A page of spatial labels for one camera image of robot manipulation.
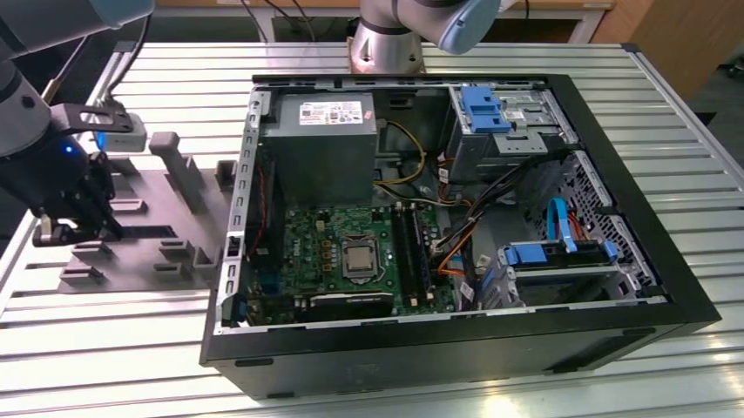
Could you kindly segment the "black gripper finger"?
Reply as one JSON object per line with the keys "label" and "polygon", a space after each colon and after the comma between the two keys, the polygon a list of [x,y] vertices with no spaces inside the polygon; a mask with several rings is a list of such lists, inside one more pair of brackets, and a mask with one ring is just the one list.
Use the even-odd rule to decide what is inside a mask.
{"label": "black gripper finger", "polygon": [[68,246],[87,241],[87,231],[41,216],[30,237],[34,246]]}
{"label": "black gripper finger", "polygon": [[111,169],[104,152],[88,155],[88,167],[79,186],[81,215],[77,224],[92,229],[104,240],[117,241],[123,237],[123,227],[112,214],[115,188]]}

